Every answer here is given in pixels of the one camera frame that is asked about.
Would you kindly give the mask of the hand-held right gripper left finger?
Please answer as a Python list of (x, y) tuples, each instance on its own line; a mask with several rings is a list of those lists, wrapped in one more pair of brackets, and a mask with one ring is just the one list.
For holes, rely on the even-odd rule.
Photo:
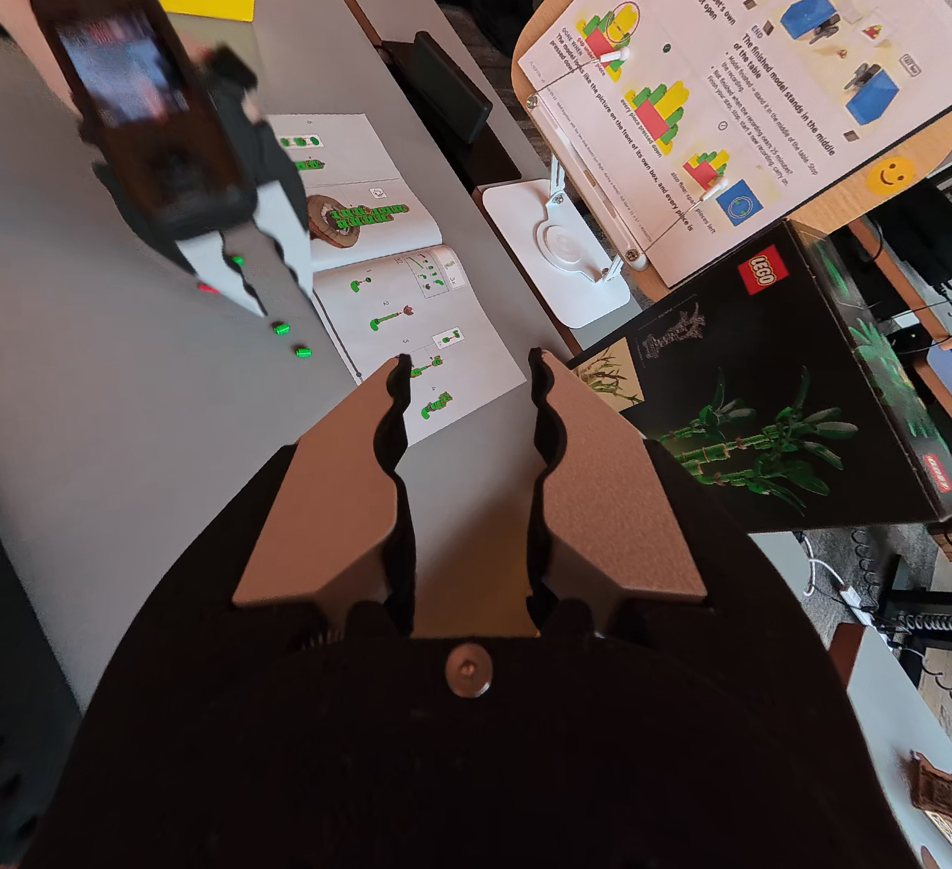
[(407, 354), (387, 360), (299, 438), (234, 605), (307, 603), (343, 630), (355, 604), (375, 601), (412, 633), (415, 535), (397, 472), (411, 369)]

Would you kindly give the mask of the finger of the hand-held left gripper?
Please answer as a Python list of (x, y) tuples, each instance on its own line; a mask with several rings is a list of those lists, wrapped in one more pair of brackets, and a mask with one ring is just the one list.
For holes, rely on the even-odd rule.
[(266, 309), (246, 282), (242, 270), (228, 263), (221, 233), (199, 235), (178, 244), (197, 280), (215, 288), (221, 296), (247, 312), (266, 315)]
[(256, 227), (280, 248), (284, 264), (292, 272), (302, 293), (311, 294), (313, 268), (310, 232), (306, 223), (299, 220), (280, 182), (259, 185)]

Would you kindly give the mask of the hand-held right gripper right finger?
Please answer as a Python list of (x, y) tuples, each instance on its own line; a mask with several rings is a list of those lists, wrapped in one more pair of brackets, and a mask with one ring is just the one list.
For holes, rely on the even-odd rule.
[(537, 631), (582, 601), (606, 633), (626, 601), (701, 605), (708, 590), (645, 438), (555, 355), (530, 350), (534, 482), (527, 607)]

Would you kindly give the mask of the black building set box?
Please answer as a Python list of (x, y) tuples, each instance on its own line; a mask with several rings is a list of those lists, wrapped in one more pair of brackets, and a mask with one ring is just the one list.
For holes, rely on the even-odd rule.
[(791, 222), (569, 367), (747, 532), (950, 521), (950, 436), (835, 245)]

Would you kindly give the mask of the open building instruction booklet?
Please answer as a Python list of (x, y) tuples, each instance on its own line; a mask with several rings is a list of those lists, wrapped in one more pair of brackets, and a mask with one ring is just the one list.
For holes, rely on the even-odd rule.
[(409, 445), (525, 382), (431, 213), (364, 114), (268, 122), (306, 194), (313, 298), (357, 383), (411, 358)]

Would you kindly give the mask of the black rectangular box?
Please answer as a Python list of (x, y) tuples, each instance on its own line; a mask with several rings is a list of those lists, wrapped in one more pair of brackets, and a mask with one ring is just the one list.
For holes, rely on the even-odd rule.
[(417, 32), (413, 42), (384, 41), (380, 49), (398, 87), (470, 193), (521, 179), (488, 126), (492, 102), (430, 33)]

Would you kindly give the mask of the white stand base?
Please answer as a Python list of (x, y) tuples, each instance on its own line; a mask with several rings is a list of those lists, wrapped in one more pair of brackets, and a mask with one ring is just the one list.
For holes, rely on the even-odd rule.
[(607, 331), (642, 312), (622, 275), (566, 191), (565, 168), (548, 179), (485, 187), (481, 207), (548, 312), (569, 330)]

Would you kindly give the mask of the black equipment box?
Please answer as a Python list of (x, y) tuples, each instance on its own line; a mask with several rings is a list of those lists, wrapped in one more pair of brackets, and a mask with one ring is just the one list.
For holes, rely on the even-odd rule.
[(925, 179), (874, 208), (875, 221), (892, 251), (930, 286), (951, 283), (951, 201)]

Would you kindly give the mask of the brown woven object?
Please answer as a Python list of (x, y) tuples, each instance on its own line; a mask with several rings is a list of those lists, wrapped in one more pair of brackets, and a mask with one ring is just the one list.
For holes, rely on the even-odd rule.
[(920, 752), (910, 754), (911, 804), (935, 826), (951, 825), (951, 774), (936, 767)]

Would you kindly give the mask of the yellow smiley sticker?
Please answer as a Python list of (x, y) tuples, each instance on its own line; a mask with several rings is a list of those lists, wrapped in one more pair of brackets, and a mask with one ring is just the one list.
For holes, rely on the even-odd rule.
[(888, 200), (918, 179), (917, 165), (906, 157), (892, 156), (873, 164), (866, 176), (867, 190), (878, 200)]

